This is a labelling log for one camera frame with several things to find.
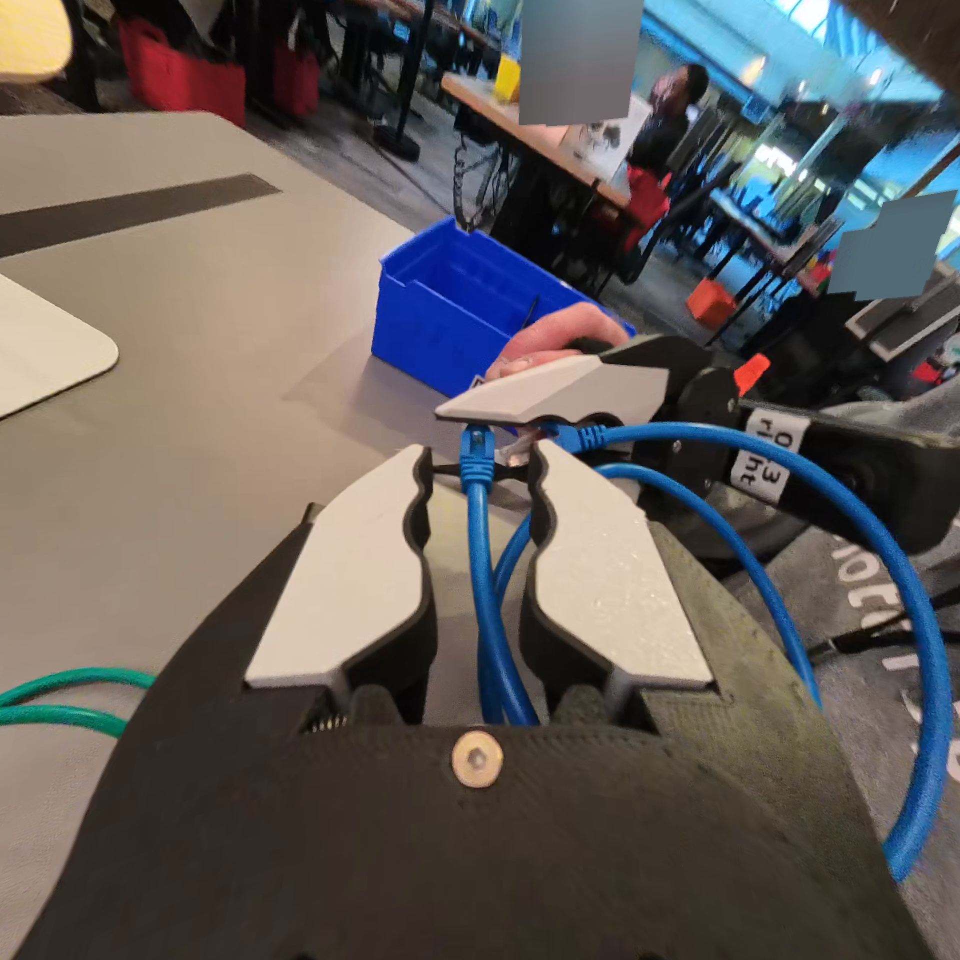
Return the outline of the black pole stand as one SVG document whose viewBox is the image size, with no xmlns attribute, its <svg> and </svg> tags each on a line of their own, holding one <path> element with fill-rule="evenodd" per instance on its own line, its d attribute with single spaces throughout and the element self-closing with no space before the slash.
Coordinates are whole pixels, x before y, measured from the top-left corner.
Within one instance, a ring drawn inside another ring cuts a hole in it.
<svg viewBox="0 0 960 960">
<path fill-rule="evenodd" d="M 418 20 L 412 24 L 411 44 L 405 54 L 400 73 L 400 99 L 395 123 L 392 126 L 380 124 L 373 130 L 374 144 L 403 162 L 416 163 L 421 154 L 419 142 L 407 134 L 406 125 L 412 112 L 413 95 L 426 52 L 435 3 L 434 1 L 422 2 L 422 12 Z"/>
</svg>

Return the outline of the person's right hand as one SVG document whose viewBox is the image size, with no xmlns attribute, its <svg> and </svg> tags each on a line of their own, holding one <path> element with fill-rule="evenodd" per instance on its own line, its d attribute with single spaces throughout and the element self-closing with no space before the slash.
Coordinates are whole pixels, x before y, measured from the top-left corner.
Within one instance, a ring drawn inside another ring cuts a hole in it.
<svg viewBox="0 0 960 960">
<path fill-rule="evenodd" d="M 577 302 L 547 314 L 519 330 L 489 366 L 484 382 L 509 378 L 584 352 L 581 342 L 619 347 L 632 338 L 626 328 L 598 306 Z"/>
</svg>

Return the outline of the orange box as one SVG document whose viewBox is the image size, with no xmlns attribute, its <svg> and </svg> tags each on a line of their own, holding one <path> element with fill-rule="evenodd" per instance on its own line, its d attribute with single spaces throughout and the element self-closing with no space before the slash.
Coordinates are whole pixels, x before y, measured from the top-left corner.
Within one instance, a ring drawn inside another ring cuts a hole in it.
<svg viewBox="0 0 960 960">
<path fill-rule="evenodd" d="M 718 331 L 738 309 L 738 301 L 721 283 L 705 277 L 686 299 L 693 320 L 706 330 Z"/>
</svg>

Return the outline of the wooden table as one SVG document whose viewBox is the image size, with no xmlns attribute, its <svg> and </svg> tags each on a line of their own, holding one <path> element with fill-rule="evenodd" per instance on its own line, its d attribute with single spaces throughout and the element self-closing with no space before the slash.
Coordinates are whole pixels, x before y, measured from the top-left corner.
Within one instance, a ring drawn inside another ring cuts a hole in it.
<svg viewBox="0 0 960 960">
<path fill-rule="evenodd" d="M 614 184 L 612 174 L 600 174 L 589 162 L 577 157 L 570 144 L 564 143 L 564 134 L 558 133 L 554 127 L 522 125 L 519 106 L 500 102 L 492 80 L 446 72 L 440 87 L 462 106 L 479 114 L 508 140 L 531 149 L 535 155 L 590 188 L 618 210 L 629 209 L 627 188 Z"/>
</svg>

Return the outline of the red bag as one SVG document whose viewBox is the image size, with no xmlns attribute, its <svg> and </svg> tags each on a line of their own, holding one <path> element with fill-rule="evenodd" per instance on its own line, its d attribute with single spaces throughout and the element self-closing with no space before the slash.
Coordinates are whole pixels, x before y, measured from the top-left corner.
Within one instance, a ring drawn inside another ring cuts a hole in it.
<svg viewBox="0 0 960 960">
<path fill-rule="evenodd" d="M 302 121 L 319 103 L 320 65 L 306 46 L 290 49 L 286 41 L 273 44 L 272 100 L 282 114 Z"/>
</svg>

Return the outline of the red storage bin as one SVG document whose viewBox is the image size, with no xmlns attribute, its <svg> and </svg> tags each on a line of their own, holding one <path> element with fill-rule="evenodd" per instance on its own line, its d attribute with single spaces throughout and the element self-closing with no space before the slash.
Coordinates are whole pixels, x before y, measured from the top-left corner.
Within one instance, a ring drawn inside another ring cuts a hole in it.
<svg viewBox="0 0 960 960">
<path fill-rule="evenodd" d="M 159 28 L 120 20 L 119 37 L 130 92 L 162 113 L 206 113 L 246 127 L 246 72 L 169 45 Z"/>
</svg>

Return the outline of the blue plastic bin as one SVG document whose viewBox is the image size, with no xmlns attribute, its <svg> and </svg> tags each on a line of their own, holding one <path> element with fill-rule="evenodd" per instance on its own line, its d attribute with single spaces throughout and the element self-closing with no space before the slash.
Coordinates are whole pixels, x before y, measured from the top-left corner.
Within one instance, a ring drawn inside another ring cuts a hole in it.
<svg viewBox="0 0 960 960">
<path fill-rule="evenodd" d="M 449 216 L 380 262 L 372 356 L 456 397 L 505 345 L 547 314 L 591 299 Z"/>
</svg>

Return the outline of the red chair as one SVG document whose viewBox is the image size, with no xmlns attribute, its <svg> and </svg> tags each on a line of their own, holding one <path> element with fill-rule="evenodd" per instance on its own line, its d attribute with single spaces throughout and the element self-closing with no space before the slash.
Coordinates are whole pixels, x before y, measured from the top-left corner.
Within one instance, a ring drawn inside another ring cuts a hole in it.
<svg viewBox="0 0 960 960">
<path fill-rule="evenodd" d="M 626 164 L 630 201 L 625 210 L 616 212 L 604 206 L 593 215 L 601 232 L 614 241 L 618 255 L 629 256 L 639 246 L 642 238 L 670 210 L 671 200 L 667 187 L 674 179 L 672 172 L 659 176 L 651 170 Z"/>
</svg>

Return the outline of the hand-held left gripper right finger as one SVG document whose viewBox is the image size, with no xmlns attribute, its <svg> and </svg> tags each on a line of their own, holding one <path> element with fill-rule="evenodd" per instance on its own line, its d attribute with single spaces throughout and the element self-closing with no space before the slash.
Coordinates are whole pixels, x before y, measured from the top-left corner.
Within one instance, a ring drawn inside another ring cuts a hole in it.
<svg viewBox="0 0 960 960">
<path fill-rule="evenodd" d="M 534 443 L 519 650 L 553 714 L 574 687 L 621 718 L 642 690 L 703 692 L 714 673 L 645 512 L 551 439 Z"/>
</svg>

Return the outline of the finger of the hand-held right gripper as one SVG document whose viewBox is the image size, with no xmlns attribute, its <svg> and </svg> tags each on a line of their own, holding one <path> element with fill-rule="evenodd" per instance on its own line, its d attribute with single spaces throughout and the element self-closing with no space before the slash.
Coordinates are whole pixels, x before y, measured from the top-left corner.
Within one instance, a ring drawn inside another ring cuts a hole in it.
<svg viewBox="0 0 960 960">
<path fill-rule="evenodd" d="M 436 407 L 438 420 L 477 426 L 638 426 L 666 400 L 668 371 L 598 355 L 567 357 L 494 379 Z"/>
</svg>

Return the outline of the black tape strip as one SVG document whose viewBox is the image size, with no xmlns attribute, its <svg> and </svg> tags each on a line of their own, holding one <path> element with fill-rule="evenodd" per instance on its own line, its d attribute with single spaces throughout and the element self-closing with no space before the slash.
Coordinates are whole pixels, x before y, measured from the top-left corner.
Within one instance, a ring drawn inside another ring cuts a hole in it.
<svg viewBox="0 0 960 960">
<path fill-rule="evenodd" d="M 245 173 L 8 212 L 1 216 L 1 258 L 85 241 L 280 193 L 280 188 L 263 178 Z"/>
</svg>

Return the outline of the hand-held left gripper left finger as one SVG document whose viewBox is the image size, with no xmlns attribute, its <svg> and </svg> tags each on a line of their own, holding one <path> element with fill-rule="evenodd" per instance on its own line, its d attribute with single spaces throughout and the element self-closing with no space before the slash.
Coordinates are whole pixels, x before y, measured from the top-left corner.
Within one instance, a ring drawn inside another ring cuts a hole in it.
<svg viewBox="0 0 960 960">
<path fill-rule="evenodd" d="M 253 690 L 321 688 L 345 714 L 354 691 L 387 690 L 421 724 L 438 652 L 425 549 L 430 447 L 408 445 L 323 507 L 246 667 Z"/>
</svg>

